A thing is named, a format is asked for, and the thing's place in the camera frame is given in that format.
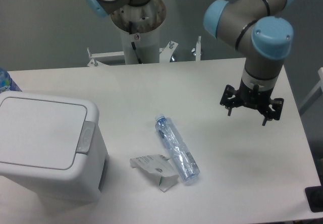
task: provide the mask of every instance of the blue plastic bottle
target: blue plastic bottle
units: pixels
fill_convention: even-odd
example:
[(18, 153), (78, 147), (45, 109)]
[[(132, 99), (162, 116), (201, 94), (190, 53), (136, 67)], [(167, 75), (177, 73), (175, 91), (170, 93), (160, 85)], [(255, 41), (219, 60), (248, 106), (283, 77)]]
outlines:
[(188, 181), (198, 176), (200, 169), (172, 120), (165, 118), (164, 115), (158, 115), (155, 120), (157, 121), (155, 125), (156, 131), (173, 159), (183, 181)]
[(12, 80), (9, 73), (0, 68), (0, 93), (4, 91), (21, 91), (18, 85)]

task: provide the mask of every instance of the bottle label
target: bottle label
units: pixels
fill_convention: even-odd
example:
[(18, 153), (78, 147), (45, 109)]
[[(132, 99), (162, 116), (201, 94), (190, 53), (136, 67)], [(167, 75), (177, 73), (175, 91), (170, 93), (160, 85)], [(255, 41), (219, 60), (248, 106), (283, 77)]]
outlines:
[(10, 90), (10, 85), (5, 85), (4, 87), (0, 88), (0, 93), (8, 91), (8, 90)]

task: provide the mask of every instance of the bottle cap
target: bottle cap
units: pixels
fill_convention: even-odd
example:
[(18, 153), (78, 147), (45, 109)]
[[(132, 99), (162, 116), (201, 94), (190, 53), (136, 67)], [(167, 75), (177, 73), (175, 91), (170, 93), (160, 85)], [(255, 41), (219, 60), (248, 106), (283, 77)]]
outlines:
[(155, 120), (158, 122), (162, 118), (165, 118), (164, 114), (159, 114), (155, 117)]

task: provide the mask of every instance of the black object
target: black object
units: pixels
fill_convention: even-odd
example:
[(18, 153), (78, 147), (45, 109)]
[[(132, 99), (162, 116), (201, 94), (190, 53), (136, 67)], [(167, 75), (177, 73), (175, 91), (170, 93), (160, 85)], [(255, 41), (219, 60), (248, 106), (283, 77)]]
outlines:
[(323, 186), (305, 188), (305, 194), (312, 212), (323, 212)]
[(235, 90), (231, 85), (227, 85), (220, 105), (224, 105), (231, 115), (232, 108), (244, 106), (258, 110), (263, 116), (262, 125), (273, 119), (278, 121), (281, 117), (284, 105), (283, 98), (271, 99), (273, 89), (268, 91), (259, 91), (259, 85), (255, 84), (253, 89), (249, 89), (242, 81), (239, 90)]
[(237, 38), (237, 40), (236, 40), (236, 45), (235, 45), (235, 50), (236, 50), (236, 51), (237, 51), (237, 50), (238, 50), (238, 48), (239, 48), (239, 43), (240, 43), (241, 39), (243, 38), (244, 34), (247, 32), (247, 30), (249, 30), (249, 28), (250, 28), (252, 25), (254, 25), (255, 23), (257, 23), (257, 21), (258, 21), (258, 20), (251, 21), (248, 25), (246, 25), (246, 26), (242, 29), (242, 31), (240, 32), (239, 37), (238, 37), (238, 38)]
[[(129, 21), (129, 25), (128, 25), (128, 27), (129, 27), (129, 35), (133, 34), (132, 33), (132, 25), (133, 25), (133, 23), (131, 21)], [(137, 60), (138, 60), (138, 64), (142, 64), (141, 58), (140, 58), (140, 56), (138, 54), (137, 47), (136, 47), (136, 44), (135, 44), (134, 41), (131, 42), (131, 46), (132, 46), (132, 49), (135, 51), (135, 54), (136, 54), (136, 57), (137, 57)]]
[(264, 5), (266, 6), (266, 9), (267, 9), (267, 16), (271, 16), (271, 9), (270, 9), (270, 6), (268, 4), (268, 1), (267, 0), (262, 0), (262, 2), (264, 3)]

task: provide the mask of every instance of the gray floor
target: gray floor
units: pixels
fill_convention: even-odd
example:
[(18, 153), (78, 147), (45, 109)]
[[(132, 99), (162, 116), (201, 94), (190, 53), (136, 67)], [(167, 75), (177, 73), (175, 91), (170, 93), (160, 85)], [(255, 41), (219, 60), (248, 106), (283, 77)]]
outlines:
[[(242, 57), (208, 35), (202, 19), (215, 0), (163, 0), (167, 20), (160, 43), (179, 43), (179, 61), (193, 60), (190, 53), (202, 36), (202, 59)], [(279, 14), (295, 30), (285, 66), (296, 103), (319, 80), (323, 67), (323, 0), (296, 0)], [(0, 66), (7, 70), (84, 67), (86, 48), (92, 53), (121, 51), (119, 33), (110, 18), (97, 18), (85, 0), (0, 0)], [(323, 97), (302, 117), (313, 154), (323, 157)]]

